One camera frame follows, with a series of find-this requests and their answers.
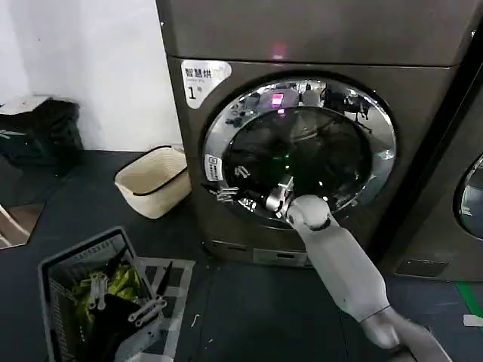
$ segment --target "dark floor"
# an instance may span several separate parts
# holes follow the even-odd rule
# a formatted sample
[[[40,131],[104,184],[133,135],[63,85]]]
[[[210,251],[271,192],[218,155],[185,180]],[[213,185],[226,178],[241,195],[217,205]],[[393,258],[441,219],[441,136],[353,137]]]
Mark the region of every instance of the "dark floor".
[[[140,256],[196,261],[176,361],[387,359],[337,310],[314,271],[211,258],[200,247],[189,199],[157,221],[136,214],[112,181],[135,156],[86,152],[62,178],[18,171],[0,159],[3,205],[47,202],[31,242],[0,251],[3,360],[46,357],[38,263],[117,225],[125,227]],[[393,306],[434,332],[455,361],[481,360],[483,334],[463,326],[469,312],[453,283],[388,277],[387,289]]]

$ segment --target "door glass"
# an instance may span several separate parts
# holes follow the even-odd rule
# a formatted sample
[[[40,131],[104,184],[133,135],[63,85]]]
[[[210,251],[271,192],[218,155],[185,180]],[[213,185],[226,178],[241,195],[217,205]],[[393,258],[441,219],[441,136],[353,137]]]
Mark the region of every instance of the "door glass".
[[[271,102],[285,104],[287,97]],[[281,108],[235,135],[223,154],[223,172],[229,185],[263,194],[292,175],[296,196],[318,195],[337,211],[368,181],[372,158],[364,131],[344,115],[316,106]]]
[[[457,203],[460,221],[477,238],[483,238],[483,157],[475,162],[463,181]]]

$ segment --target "front-loading washing machine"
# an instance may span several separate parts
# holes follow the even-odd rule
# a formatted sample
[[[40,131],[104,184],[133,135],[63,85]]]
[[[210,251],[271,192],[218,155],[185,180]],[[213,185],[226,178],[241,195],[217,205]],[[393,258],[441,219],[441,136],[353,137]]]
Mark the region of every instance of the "front-loading washing machine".
[[[482,119],[480,63],[433,162],[420,175],[423,188],[398,227],[382,269],[446,281],[483,281]]]
[[[306,266],[250,196],[294,177],[366,247],[471,42],[481,1],[158,0],[205,246]],[[214,192],[247,191],[232,203]]]

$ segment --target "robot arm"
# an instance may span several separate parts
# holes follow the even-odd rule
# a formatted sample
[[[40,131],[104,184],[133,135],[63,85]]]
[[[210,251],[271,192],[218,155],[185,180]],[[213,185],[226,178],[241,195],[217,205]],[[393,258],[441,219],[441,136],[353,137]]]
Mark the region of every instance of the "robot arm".
[[[279,206],[286,210],[285,219],[302,238],[308,257],[337,306],[361,324],[374,344],[409,350],[410,354],[393,361],[451,362],[427,329],[403,318],[390,306],[383,276],[352,234],[339,226],[325,201],[304,195],[292,202],[284,199]]]

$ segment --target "beige basket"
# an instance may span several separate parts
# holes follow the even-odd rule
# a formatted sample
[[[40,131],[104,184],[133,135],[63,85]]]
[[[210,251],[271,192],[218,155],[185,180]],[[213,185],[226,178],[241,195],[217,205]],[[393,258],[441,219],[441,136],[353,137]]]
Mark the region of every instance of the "beige basket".
[[[185,155],[159,146],[124,166],[114,179],[128,204],[141,215],[158,219],[191,192]]]

